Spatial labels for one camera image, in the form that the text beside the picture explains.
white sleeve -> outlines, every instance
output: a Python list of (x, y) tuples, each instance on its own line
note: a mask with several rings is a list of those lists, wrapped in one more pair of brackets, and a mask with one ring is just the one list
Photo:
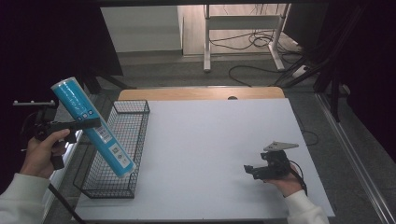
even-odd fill
[(329, 224), (323, 209), (309, 201), (303, 190), (291, 194), (285, 201), (289, 208), (289, 224)]
[(0, 195), (1, 223), (42, 223), (42, 200), (49, 184), (45, 178), (15, 174), (7, 190)]

wooden floor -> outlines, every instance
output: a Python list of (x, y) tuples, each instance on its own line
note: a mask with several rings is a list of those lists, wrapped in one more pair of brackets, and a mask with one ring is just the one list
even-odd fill
[[(210, 16), (217, 15), (280, 15), (285, 8), (285, 4), (249, 4), (249, 5), (213, 5), (210, 6)], [(179, 6), (179, 14), (183, 16), (183, 54), (197, 55), (204, 53), (205, 43), (205, 8), (204, 6)], [(231, 47), (234, 49), (219, 47), (211, 44), (212, 54), (239, 54), (239, 53), (264, 53), (269, 52), (268, 48), (251, 46), (249, 35), (254, 32), (262, 32), (262, 30), (221, 30), (210, 31), (210, 39), (213, 43)], [(265, 32), (267, 35), (272, 35), (272, 30)], [(238, 35), (245, 35), (243, 37), (233, 38), (229, 40), (216, 41), (222, 38), (229, 38)], [(285, 47), (296, 48), (291, 44), (292, 41), (286, 36), (281, 35), (279, 42)], [(264, 45), (266, 42), (258, 40), (256, 44)]]

black wire basket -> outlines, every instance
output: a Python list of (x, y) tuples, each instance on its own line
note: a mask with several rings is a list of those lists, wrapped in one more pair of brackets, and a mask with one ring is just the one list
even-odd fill
[(73, 185), (92, 199), (134, 198), (148, 121), (147, 101), (115, 101), (107, 125), (136, 167), (129, 176), (119, 178), (94, 146), (87, 147)]

white tabletop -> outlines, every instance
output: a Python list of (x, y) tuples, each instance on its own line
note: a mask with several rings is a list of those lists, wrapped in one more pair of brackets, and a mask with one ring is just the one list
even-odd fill
[(310, 200), (334, 216), (288, 99), (149, 101), (134, 199), (89, 199), (76, 212), (94, 221), (220, 221), (282, 218), (280, 192), (244, 165), (266, 166), (273, 141), (298, 144), (289, 160), (304, 171)]

blue cylindrical package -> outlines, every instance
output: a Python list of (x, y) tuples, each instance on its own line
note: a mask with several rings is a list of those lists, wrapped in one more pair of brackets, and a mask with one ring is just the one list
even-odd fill
[(100, 118), (102, 126), (83, 130), (118, 177), (134, 171), (135, 164), (74, 77), (51, 87), (75, 121)]

